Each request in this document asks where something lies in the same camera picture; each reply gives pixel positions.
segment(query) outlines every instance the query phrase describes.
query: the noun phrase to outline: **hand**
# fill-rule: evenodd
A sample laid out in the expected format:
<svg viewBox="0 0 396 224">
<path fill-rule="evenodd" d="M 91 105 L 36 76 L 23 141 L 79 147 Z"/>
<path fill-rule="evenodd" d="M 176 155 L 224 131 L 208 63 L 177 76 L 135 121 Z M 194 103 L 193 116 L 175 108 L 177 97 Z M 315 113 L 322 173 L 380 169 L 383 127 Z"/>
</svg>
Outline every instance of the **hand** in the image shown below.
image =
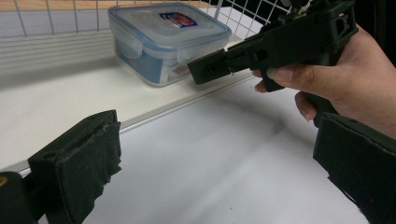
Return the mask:
<svg viewBox="0 0 396 224">
<path fill-rule="evenodd" d="M 396 139 L 396 69 L 363 29 L 351 37 L 335 66 L 294 64 L 269 69 L 277 84 L 300 90 L 295 101 L 307 120 L 316 109 L 304 92 L 328 99 L 340 115 L 358 120 Z M 260 71 L 253 75 L 261 77 Z M 266 92 L 264 83 L 255 87 Z"/>
</svg>

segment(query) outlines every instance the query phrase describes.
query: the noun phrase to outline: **plastic food container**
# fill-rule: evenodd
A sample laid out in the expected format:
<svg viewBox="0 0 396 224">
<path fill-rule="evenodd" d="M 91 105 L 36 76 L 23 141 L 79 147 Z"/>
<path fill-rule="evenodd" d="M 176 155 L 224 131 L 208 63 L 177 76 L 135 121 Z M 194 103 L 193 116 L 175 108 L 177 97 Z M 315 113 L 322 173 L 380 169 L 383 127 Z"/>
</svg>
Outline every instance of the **plastic food container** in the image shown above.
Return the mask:
<svg viewBox="0 0 396 224">
<path fill-rule="evenodd" d="M 231 30 L 182 3 L 111 7 L 116 54 L 144 80 L 164 86 L 190 74 L 187 63 L 228 43 Z"/>
</svg>

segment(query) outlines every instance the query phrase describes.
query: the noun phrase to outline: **pistol grip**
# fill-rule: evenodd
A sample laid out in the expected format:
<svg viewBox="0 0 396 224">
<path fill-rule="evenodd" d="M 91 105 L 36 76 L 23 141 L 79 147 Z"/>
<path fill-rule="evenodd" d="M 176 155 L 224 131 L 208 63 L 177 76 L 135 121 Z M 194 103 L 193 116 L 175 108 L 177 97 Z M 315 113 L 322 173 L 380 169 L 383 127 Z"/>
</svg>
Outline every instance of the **pistol grip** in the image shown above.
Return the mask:
<svg viewBox="0 0 396 224">
<path fill-rule="evenodd" d="M 317 110 L 317 115 L 314 117 L 315 127 L 319 127 L 321 117 L 324 113 L 338 114 L 329 100 L 307 92 L 305 93 L 305 96 L 309 103 L 311 103 Z"/>
</svg>

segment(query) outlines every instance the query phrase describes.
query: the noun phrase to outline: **container lid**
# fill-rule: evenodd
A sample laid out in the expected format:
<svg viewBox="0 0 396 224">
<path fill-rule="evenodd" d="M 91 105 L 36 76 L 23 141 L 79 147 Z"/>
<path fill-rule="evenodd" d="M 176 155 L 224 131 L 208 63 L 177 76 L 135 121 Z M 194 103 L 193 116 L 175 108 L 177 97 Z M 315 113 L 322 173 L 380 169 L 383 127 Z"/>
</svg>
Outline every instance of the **container lid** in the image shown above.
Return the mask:
<svg viewBox="0 0 396 224">
<path fill-rule="evenodd" d="M 228 37 L 231 30 L 196 7 L 182 3 L 112 7 L 109 15 L 152 49 L 173 49 Z"/>
</svg>

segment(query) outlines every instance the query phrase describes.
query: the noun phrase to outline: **label on container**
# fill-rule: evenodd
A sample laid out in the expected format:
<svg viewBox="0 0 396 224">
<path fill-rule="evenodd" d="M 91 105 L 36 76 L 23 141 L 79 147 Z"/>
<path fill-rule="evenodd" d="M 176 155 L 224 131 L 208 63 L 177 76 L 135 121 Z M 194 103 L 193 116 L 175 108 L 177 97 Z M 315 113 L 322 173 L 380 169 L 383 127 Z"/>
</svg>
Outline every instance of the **label on container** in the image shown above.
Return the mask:
<svg viewBox="0 0 396 224">
<path fill-rule="evenodd" d="M 185 27 L 198 25 L 198 23 L 196 21 L 194 21 L 192 18 L 190 18 L 186 15 L 183 15 L 179 12 L 160 13 L 160 16 L 164 20 L 171 21 L 178 28 L 185 28 Z"/>
</svg>

